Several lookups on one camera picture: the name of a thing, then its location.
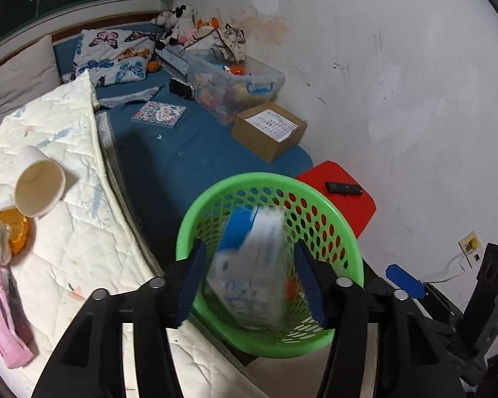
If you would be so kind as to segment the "colourful sticker book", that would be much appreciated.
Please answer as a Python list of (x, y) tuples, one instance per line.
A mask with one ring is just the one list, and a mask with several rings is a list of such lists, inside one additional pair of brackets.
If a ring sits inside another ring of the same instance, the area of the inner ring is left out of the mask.
[(148, 101), (132, 117), (133, 122), (174, 128), (186, 107), (158, 101)]

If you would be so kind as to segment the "paper cup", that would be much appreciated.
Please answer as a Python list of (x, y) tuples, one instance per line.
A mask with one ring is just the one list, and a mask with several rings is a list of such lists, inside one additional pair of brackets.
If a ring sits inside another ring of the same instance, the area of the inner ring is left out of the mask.
[(48, 213), (63, 197), (66, 183), (63, 167), (33, 146), (19, 150), (15, 167), (14, 199), (17, 210), (28, 218)]

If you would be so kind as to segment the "brown cardboard box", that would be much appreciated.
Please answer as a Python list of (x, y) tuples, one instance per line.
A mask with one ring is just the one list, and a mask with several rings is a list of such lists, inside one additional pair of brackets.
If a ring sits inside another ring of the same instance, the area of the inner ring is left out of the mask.
[(266, 102), (238, 113), (231, 136), (270, 164), (296, 146), (306, 129), (306, 121), (274, 102)]

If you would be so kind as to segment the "green plastic waste basket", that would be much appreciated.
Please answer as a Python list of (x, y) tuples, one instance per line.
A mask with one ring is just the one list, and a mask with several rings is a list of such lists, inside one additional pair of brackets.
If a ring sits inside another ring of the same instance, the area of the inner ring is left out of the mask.
[(178, 233), (176, 257), (204, 243), (205, 277), (193, 313), (217, 338), (272, 359), (326, 347), (334, 331), (310, 312), (294, 263), (296, 243), (363, 285), (363, 259), (343, 214), (323, 194), (288, 176), (248, 172), (201, 193)]

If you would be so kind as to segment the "wall power socket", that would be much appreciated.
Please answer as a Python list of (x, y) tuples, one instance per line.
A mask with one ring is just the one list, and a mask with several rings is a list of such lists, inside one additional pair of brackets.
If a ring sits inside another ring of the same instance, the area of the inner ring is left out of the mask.
[(471, 231), (460, 239), (458, 245), (467, 261), (469, 261), (469, 265), (474, 265), (481, 261), (481, 242), (475, 231)]

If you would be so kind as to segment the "fox plush toy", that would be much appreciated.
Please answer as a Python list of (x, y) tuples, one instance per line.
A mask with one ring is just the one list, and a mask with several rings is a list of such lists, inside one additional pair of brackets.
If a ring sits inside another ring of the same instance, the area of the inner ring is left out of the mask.
[(213, 30), (217, 30), (219, 28), (219, 20), (216, 17), (212, 17), (208, 21), (204, 21), (202, 19), (198, 19), (196, 24), (196, 32), (194, 36), (196, 38), (205, 37), (206, 35), (213, 32)]

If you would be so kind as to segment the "white quilted mattress pad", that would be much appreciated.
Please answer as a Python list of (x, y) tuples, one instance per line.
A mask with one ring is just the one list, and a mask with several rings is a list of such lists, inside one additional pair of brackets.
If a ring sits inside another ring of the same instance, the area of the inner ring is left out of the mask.
[(7, 116), (0, 125), (0, 184), (13, 185), (17, 157), (38, 148), (63, 167), (63, 198), (32, 222), (12, 265), (19, 299), (34, 335), (34, 359), (0, 376), (18, 397), (29, 397), (57, 342), (91, 292), (138, 289), (161, 267), (112, 186), (101, 149), (88, 75), (61, 85)]

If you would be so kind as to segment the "black small device on bed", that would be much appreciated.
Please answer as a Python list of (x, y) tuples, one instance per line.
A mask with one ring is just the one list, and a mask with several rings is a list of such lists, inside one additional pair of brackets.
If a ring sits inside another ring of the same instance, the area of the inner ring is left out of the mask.
[(178, 78), (172, 77), (169, 82), (169, 91), (186, 101), (192, 101), (195, 97), (195, 91), (192, 84), (184, 82)]

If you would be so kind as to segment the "black remote control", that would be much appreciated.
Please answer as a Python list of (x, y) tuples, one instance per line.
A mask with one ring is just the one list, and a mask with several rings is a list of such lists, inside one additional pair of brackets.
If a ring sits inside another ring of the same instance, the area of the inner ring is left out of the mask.
[(326, 191), (330, 194), (350, 195), (350, 196), (361, 196), (363, 194), (363, 188), (358, 184), (326, 181), (325, 187)]

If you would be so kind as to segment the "clear plastic storage bin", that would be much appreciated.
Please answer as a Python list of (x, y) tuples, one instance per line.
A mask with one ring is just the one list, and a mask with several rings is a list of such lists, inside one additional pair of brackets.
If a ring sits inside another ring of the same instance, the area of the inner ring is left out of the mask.
[(194, 99), (222, 124), (265, 102), (273, 101), (285, 84), (285, 75), (247, 56), (243, 62), (225, 60), (217, 50), (188, 50), (187, 79)]

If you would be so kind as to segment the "white green milk carton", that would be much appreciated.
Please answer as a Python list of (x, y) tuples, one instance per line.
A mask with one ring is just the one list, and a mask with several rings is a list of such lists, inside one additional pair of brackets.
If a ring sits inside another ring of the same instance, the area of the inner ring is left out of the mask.
[(277, 329), (286, 308), (289, 257), (285, 213), (259, 206), (235, 210), (207, 273), (207, 285), (247, 329)]

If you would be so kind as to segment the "orange peel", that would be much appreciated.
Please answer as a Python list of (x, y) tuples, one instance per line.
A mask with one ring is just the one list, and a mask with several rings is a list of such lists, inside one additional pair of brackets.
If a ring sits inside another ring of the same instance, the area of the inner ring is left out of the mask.
[(25, 246), (29, 234), (29, 218), (16, 208), (0, 211), (0, 220), (10, 227), (10, 250), (13, 255), (19, 254)]

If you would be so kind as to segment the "cow plush toy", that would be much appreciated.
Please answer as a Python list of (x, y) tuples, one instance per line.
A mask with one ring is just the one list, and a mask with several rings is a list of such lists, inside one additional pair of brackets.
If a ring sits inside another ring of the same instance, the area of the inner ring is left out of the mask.
[(168, 45), (185, 45), (194, 39), (195, 23), (190, 5), (180, 4), (172, 10), (162, 11), (151, 20), (151, 24), (163, 29), (159, 39), (157, 39), (160, 48)]

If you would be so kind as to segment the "butterfly print pillow right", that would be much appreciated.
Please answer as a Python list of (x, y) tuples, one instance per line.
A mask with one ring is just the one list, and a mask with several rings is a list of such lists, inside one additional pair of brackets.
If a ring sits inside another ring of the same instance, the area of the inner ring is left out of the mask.
[(143, 81), (156, 38), (155, 33), (138, 31), (82, 30), (70, 79), (88, 71), (95, 87)]

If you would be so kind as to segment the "beige cushion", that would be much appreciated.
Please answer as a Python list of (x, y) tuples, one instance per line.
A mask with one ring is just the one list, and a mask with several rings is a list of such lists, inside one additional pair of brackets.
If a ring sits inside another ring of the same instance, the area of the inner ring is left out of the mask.
[(0, 66), (0, 125), (15, 110), (61, 85), (50, 35)]

